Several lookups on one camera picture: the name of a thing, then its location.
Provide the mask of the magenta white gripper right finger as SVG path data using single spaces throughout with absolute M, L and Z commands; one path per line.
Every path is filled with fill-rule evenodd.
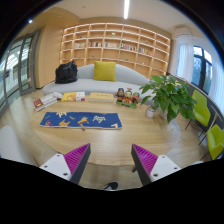
M 136 144 L 132 145 L 131 155 L 143 186 L 180 170 L 166 155 L 156 156 Z

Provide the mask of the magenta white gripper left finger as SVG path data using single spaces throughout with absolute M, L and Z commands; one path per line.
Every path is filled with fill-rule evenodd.
M 41 169 L 72 183 L 78 184 L 91 153 L 90 144 L 82 145 L 69 153 L 55 154 Z

